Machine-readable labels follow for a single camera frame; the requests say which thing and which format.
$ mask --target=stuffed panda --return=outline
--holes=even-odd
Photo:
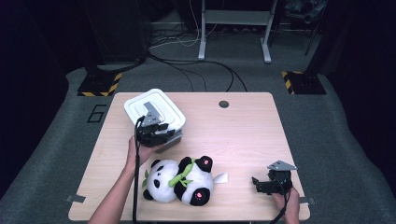
[[[214,186],[212,165],[212,159],[207,156],[198,160],[186,157],[180,163],[156,160],[145,180],[148,188],[143,195],[160,203],[179,198],[185,204],[205,205]]]

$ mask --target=human arm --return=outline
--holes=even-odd
[[[152,152],[159,149],[157,147],[144,147],[139,149],[140,165],[145,163]],[[125,166],[119,178],[113,185],[107,196],[102,200],[95,212],[92,214],[89,223],[119,223],[126,199],[132,182],[134,181],[136,148],[134,146],[134,136],[129,139],[128,156]]]
[[[276,207],[281,210],[285,205],[285,198],[283,195],[278,193],[272,194]],[[284,215],[286,224],[296,224],[300,223],[299,213],[300,213],[300,194],[295,188],[291,188],[290,192],[286,194],[286,198],[289,198],[286,212]]]

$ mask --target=gray floor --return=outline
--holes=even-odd
[[[289,95],[286,90],[281,72],[304,71],[319,36],[313,50],[304,56],[309,38],[280,32],[270,48],[271,64],[263,62],[260,37],[243,34],[210,39],[206,59],[230,66],[248,91],[274,95],[305,195],[317,200],[310,206],[311,217],[305,223],[396,223],[395,198],[350,133],[343,107],[328,79],[319,75],[326,95]],[[169,44],[150,52],[167,59],[196,60],[198,48],[198,43],[190,47]],[[147,59],[123,73],[116,92],[152,88],[165,92],[225,91],[232,80],[227,70],[213,64],[182,68],[200,76],[187,73],[186,78],[175,68]],[[0,223],[72,223],[68,219],[71,203],[65,198],[77,192],[103,124],[103,119],[97,123],[87,120],[96,105],[105,105],[98,110],[106,114],[112,101],[112,97],[77,96],[84,77],[83,69],[67,75],[70,88],[64,104],[1,200]],[[231,91],[244,91],[237,78]],[[266,173],[264,166],[258,169]]]

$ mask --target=human hand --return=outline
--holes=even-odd
[[[276,207],[281,210],[285,206],[284,195],[273,193],[272,194]],[[286,198],[289,198],[286,212],[285,212],[285,222],[287,224],[300,223],[299,213],[300,213],[300,194],[295,188],[291,188],[286,194]]]
[[[160,149],[162,146],[163,145],[159,145],[156,147],[145,147],[143,145],[140,145],[140,148],[139,148],[140,164],[139,164],[139,166],[142,165],[143,163],[145,163],[149,159],[149,156],[151,155],[151,153]],[[135,167],[135,159],[136,159],[136,147],[134,145],[134,136],[132,136],[129,139],[128,157],[127,157],[125,166],[134,168]]]

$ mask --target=container lid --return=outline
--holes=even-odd
[[[160,114],[161,123],[169,124],[167,130],[179,131],[186,123],[186,118],[176,105],[158,89],[152,89],[140,94],[125,102],[124,108],[131,121],[136,121],[149,112],[144,106],[145,103],[151,103]]]

